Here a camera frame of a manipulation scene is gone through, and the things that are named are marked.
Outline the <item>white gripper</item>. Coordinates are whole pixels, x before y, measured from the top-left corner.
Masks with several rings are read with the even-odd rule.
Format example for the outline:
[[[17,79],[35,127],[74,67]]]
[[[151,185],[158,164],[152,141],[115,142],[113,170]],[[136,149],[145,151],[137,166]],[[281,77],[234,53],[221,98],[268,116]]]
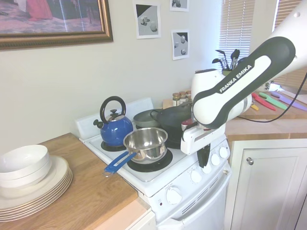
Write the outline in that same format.
[[[204,168],[209,160],[210,143],[223,136],[225,124],[218,129],[206,129],[203,126],[195,126],[183,132],[180,149],[186,155],[197,152],[199,166]]]

